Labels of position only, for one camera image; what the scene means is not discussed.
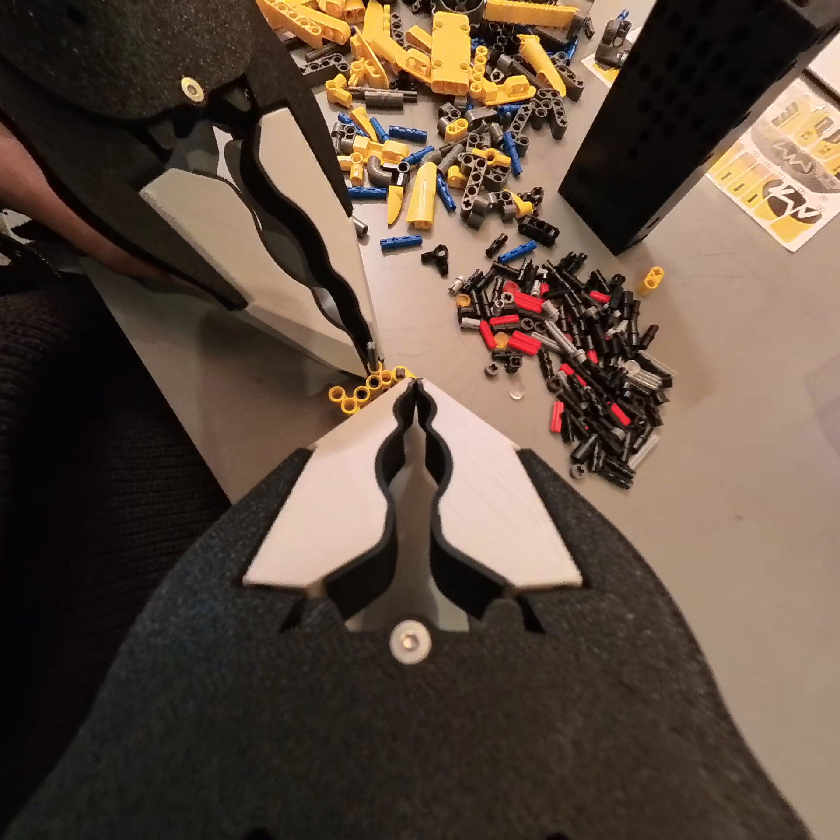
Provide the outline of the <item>black perforated box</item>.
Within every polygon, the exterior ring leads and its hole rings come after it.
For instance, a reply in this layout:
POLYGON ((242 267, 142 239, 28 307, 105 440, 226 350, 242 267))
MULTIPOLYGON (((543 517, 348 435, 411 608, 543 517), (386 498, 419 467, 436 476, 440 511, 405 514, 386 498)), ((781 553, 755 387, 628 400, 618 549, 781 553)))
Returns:
POLYGON ((655 229, 838 27, 838 1, 657 1, 559 194, 621 255, 655 229))

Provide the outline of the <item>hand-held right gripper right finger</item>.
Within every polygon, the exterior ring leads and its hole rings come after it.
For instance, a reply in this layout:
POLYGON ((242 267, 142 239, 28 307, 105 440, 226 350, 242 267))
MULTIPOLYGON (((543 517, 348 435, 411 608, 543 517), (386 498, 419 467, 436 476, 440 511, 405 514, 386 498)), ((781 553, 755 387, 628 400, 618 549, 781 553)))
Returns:
POLYGON ((429 380, 417 381, 425 467, 436 489, 429 560, 441 593, 476 619, 496 600, 580 588, 584 577, 520 448, 429 380))

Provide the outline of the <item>pile of yellow grey beams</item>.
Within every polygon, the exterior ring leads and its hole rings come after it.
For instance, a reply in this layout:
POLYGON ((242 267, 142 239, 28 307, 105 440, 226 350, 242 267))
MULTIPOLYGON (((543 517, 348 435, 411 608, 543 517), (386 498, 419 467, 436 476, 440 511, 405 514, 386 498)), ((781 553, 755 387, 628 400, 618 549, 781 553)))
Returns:
POLYGON ((281 44, 311 47, 303 80, 339 109, 332 142, 352 196, 408 195, 413 172, 437 165, 437 194, 465 191, 460 212, 478 227, 488 208, 504 218, 542 200, 509 193, 529 148, 528 130, 568 130, 567 102, 583 80, 571 67, 592 20, 559 2, 412 2, 427 27, 406 28, 393 2, 258 2, 281 44))

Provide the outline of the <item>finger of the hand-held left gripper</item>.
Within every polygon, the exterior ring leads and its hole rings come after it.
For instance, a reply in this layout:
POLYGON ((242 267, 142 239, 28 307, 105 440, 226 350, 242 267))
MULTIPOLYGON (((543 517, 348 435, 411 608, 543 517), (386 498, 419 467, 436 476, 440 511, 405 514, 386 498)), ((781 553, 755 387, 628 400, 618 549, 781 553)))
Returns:
POLYGON ((380 337, 347 190, 320 124, 327 153, 319 158, 290 108, 259 117, 243 139, 239 176, 271 234, 267 248, 293 277, 310 286, 322 310, 352 339, 366 367, 365 345, 380 337))
POLYGON ((170 169, 141 196, 246 300, 245 315, 338 371, 363 376, 351 337, 322 310, 316 292, 271 254, 236 188, 215 175, 170 169))

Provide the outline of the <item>pile of black red pins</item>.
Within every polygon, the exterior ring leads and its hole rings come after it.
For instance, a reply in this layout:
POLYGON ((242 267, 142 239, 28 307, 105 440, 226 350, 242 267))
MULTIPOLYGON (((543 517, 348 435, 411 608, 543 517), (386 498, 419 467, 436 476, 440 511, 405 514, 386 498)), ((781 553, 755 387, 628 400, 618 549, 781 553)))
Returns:
POLYGON ((480 338, 486 365, 499 363, 497 377, 530 360, 539 367, 549 433, 570 450, 570 476, 630 490, 660 442, 676 373, 652 354, 659 326, 642 324, 642 298, 625 276, 585 271, 586 259, 495 259, 447 291, 461 331, 480 338))

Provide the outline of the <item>white paper sheet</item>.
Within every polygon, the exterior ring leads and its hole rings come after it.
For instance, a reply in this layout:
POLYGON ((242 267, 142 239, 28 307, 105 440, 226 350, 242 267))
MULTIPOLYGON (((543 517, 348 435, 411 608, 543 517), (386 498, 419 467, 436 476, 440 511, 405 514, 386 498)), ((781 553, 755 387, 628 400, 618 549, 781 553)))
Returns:
POLYGON ((806 75, 839 98, 839 37, 835 37, 805 68, 806 75))

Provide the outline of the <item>yellow perforated toy beam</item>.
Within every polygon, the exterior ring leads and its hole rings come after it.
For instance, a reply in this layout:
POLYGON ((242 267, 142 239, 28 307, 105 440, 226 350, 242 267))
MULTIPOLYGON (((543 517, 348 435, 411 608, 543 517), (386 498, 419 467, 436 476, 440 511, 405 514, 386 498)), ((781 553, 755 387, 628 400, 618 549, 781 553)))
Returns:
POLYGON ((415 378, 414 373, 404 365, 399 364, 388 369, 379 364, 376 370, 366 377, 362 385, 357 385, 352 390, 334 385, 329 388, 327 398, 341 411, 342 415, 350 417, 393 387, 415 378))

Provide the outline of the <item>yellow black sticker sheet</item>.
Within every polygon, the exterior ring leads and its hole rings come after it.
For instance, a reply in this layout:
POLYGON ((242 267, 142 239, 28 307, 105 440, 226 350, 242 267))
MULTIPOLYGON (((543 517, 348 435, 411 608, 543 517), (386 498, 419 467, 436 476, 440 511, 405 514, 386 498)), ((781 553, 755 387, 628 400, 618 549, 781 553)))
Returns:
POLYGON ((714 160, 707 178, 795 252, 838 216, 838 106, 794 80, 714 160))

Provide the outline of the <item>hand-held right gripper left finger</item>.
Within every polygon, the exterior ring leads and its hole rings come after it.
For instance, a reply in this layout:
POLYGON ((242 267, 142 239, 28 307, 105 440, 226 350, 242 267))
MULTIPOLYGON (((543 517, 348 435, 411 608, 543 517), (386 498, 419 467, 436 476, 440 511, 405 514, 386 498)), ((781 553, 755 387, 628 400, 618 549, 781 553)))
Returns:
POLYGON ((244 585, 328 597, 342 618, 388 589, 397 556, 391 483, 405 465, 415 383, 395 385, 310 448, 244 585))

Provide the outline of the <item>person's left hand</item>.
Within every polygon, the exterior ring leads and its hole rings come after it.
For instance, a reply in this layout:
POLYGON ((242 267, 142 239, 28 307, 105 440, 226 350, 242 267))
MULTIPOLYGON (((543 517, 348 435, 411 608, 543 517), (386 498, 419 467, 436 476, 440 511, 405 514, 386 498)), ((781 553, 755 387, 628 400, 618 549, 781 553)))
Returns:
POLYGON ((88 257, 128 277, 168 280, 160 269, 115 245, 66 205, 53 190, 35 159, 5 126, 1 126, 2 206, 52 230, 88 257))

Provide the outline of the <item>yellow curved toy panel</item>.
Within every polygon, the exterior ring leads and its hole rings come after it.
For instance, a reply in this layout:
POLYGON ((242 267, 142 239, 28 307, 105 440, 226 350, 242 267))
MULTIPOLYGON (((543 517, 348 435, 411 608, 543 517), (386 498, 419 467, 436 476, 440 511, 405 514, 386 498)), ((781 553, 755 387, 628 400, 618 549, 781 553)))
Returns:
POLYGON ((406 221, 417 230, 427 231, 434 225, 437 175, 437 165, 429 161, 420 165, 414 178, 406 221))

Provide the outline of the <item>black grey toy joint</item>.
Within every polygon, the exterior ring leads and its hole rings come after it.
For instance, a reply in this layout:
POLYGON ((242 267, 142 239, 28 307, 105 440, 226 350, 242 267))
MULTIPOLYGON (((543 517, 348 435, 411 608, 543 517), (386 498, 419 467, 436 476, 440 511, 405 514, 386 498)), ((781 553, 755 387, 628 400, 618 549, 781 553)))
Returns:
POLYGON ((595 49, 597 65, 617 70, 624 67, 632 48, 632 44, 627 41, 631 27, 627 9, 606 24, 601 41, 595 49))

